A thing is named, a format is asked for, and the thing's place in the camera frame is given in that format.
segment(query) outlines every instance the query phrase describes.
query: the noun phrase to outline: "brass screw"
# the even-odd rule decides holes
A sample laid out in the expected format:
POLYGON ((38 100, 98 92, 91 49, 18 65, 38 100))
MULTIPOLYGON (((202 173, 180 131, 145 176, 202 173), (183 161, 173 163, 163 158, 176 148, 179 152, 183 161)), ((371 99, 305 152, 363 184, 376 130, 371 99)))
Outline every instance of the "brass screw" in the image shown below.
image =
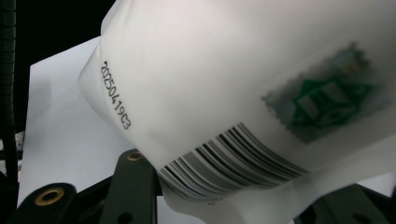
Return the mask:
POLYGON ((35 205, 47 206, 58 202, 63 196, 64 189, 62 188, 46 189, 35 198, 35 205))
POLYGON ((143 159, 143 155, 140 152, 131 152, 128 154, 126 159, 128 159, 128 161, 140 161, 143 159))

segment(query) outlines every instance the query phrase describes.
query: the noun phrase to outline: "black cable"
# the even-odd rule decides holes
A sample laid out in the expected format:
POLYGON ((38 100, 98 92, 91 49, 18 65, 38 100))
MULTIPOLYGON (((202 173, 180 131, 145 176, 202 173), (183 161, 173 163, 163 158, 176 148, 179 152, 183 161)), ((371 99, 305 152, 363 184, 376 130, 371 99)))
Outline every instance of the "black cable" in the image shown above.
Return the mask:
POLYGON ((16 1, 0 0, 0 134, 3 140, 7 179, 18 183, 18 156, 14 123, 14 64, 16 1))
POLYGON ((5 223, 15 212, 18 201, 18 189, 18 183, 11 183, 0 172, 0 223, 5 223))
MULTIPOLYGON (((5 154, 4 151, 0 151, 0 161, 3 161, 3 160, 6 159, 4 154, 5 154)), ((18 150, 17 151, 17 155, 18 155, 18 160, 19 161, 22 160, 23 151, 22 150, 18 150)))

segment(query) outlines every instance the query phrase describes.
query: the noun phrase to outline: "screw hole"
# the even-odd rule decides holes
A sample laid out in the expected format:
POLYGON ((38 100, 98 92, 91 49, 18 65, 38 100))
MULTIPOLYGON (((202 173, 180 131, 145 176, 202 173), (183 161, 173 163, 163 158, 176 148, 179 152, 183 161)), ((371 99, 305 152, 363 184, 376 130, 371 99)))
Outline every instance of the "screw hole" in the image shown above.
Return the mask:
POLYGON ((370 218, 368 218, 367 216, 360 214, 360 213, 354 213, 352 215, 352 217, 359 223, 361 224, 371 224, 371 220, 370 218))
POLYGON ((140 152, 131 152, 126 158, 128 161, 139 161, 143 159, 143 155, 140 152))
POLYGON ((134 216, 132 216, 131 213, 122 213, 121 215, 119 215, 117 222, 120 224, 128 224, 132 220, 134 220, 134 216))
POLYGON ((47 189, 35 198, 35 205, 47 206, 58 202, 64 196, 64 189, 47 189))

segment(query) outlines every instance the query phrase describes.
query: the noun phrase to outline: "plastic packaging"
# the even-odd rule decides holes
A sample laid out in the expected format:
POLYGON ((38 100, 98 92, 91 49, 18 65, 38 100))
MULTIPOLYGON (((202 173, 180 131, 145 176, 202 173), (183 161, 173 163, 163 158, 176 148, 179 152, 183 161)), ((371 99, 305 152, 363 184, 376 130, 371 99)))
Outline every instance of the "plastic packaging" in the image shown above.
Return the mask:
POLYGON ((79 86, 158 170, 172 208, 284 223, 396 169, 395 8, 119 0, 79 86))

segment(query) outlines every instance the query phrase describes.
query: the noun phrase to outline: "green printed label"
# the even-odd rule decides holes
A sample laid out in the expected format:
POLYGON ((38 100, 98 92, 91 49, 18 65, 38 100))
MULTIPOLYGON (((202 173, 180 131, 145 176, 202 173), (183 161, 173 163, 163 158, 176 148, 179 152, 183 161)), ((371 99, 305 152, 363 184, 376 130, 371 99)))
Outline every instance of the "green printed label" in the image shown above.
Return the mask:
POLYGON ((262 99, 288 130, 310 143, 384 107, 388 98, 380 84, 372 63, 352 44, 262 99))
POLYGON ((292 125, 317 126, 346 124, 361 110, 361 102, 372 88, 368 84, 343 84, 337 78, 327 81, 306 80, 296 106, 292 125))

